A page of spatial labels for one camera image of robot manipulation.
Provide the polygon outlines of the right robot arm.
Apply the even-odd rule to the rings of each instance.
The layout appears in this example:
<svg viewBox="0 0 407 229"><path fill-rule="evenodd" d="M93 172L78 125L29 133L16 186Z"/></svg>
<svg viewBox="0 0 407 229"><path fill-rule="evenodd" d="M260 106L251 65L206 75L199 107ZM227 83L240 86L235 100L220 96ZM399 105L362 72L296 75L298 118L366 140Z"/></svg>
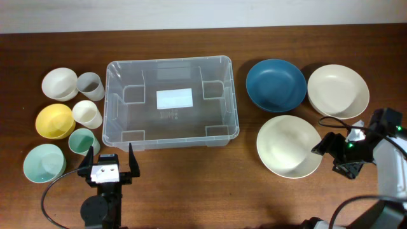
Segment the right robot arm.
<svg viewBox="0 0 407 229"><path fill-rule="evenodd" d="M300 228L335 228L341 210L358 200L375 200L375 204L348 225L349 228L406 228L406 129L402 114L391 108L381 108L372 114L367 127L362 121L348 125L340 121L337 128L347 130L347 136L330 132L314 146L312 153L330 154L333 171L355 179L363 165L377 168L378 194L360 195L342 202L329 221L312 217Z"/></svg>

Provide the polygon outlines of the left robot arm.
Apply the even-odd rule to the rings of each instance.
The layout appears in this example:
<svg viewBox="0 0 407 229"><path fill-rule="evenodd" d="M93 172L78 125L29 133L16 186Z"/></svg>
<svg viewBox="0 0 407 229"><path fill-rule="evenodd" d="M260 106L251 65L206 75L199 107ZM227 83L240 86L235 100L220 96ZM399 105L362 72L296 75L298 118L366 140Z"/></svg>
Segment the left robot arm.
<svg viewBox="0 0 407 229"><path fill-rule="evenodd" d="M132 184L132 179L141 175L131 144L128 145L128 166L128 172L121 172L116 154L101 155L95 163L93 147L89 148L77 171L90 187L97 189L97 194L87 198L80 209L86 228L121 226L122 186Z"/></svg>

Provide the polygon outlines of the cream plate front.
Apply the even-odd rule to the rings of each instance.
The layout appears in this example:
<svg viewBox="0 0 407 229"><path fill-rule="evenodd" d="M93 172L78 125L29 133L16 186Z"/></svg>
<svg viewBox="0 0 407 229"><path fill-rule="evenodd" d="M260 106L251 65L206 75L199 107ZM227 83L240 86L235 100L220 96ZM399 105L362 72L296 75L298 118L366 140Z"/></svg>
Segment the cream plate front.
<svg viewBox="0 0 407 229"><path fill-rule="evenodd" d="M322 162L312 153L321 137L313 125L291 115L268 120L259 130L256 148L262 163L274 174L300 179L311 175Z"/></svg>

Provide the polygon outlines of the beige plate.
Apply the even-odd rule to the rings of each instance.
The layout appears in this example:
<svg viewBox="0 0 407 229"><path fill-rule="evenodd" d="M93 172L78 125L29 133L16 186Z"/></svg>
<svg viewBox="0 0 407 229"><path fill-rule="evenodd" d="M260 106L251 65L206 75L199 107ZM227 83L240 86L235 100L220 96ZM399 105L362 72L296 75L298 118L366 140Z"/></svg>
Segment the beige plate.
<svg viewBox="0 0 407 229"><path fill-rule="evenodd" d="M324 116L346 120L365 111L370 94L367 83L353 69L328 64L316 69L308 79L308 99Z"/></svg>

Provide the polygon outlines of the clear plastic storage container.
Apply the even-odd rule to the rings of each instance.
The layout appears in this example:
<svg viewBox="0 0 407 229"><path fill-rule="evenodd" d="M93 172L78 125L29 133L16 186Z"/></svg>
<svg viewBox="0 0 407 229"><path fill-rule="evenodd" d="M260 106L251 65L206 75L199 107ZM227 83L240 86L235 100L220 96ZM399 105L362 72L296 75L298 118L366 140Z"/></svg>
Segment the clear plastic storage container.
<svg viewBox="0 0 407 229"><path fill-rule="evenodd" d="M192 89L193 107L157 109L156 92ZM102 141L128 151L226 146L240 132L225 55L113 61L106 69Z"/></svg>

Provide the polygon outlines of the yellow small bowl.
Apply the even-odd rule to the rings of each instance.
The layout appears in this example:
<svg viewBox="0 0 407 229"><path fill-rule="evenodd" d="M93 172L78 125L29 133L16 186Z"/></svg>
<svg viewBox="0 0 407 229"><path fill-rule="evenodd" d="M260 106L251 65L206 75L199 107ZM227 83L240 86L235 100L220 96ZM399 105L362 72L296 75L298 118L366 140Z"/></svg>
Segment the yellow small bowl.
<svg viewBox="0 0 407 229"><path fill-rule="evenodd" d="M37 133L47 139L63 139L75 129L72 110L64 104L52 104L42 109L35 122Z"/></svg>

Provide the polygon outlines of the white small bowl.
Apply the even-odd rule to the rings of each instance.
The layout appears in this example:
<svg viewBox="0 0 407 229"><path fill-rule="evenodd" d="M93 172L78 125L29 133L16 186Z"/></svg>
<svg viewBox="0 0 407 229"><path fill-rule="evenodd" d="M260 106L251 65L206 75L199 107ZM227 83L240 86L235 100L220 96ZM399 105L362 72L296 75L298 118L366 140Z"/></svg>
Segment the white small bowl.
<svg viewBox="0 0 407 229"><path fill-rule="evenodd" d="M41 84L43 93L50 99L65 102L73 99L78 94L77 74L66 67L50 71Z"/></svg>

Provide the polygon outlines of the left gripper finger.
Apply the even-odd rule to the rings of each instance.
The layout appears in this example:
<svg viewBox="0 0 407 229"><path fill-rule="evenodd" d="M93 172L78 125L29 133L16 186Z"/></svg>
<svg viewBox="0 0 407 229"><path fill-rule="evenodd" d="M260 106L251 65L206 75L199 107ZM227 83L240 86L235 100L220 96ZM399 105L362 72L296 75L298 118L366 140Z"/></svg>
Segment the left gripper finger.
<svg viewBox="0 0 407 229"><path fill-rule="evenodd" d="M129 155L129 159L128 159L128 165L130 167L130 172L132 174L132 177L140 177L141 176L141 172L140 172L140 168L139 168L139 164L134 156L134 152L133 152L133 148L132 148L132 144L130 143L128 145L128 155Z"/></svg>
<svg viewBox="0 0 407 229"><path fill-rule="evenodd" d="M83 161L79 165L79 169L91 169L93 165L93 146L90 146Z"/></svg>

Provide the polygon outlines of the dark blue plate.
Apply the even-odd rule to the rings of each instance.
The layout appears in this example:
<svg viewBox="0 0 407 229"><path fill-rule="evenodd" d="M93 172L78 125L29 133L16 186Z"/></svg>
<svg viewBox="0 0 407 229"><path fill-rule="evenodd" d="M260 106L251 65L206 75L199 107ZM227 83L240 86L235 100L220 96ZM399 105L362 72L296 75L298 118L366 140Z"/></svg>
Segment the dark blue plate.
<svg viewBox="0 0 407 229"><path fill-rule="evenodd" d="M266 59L255 64L247 74L245 86L251 101L271 113L295 109L307 94L303 73L281 59Z"/></svg>

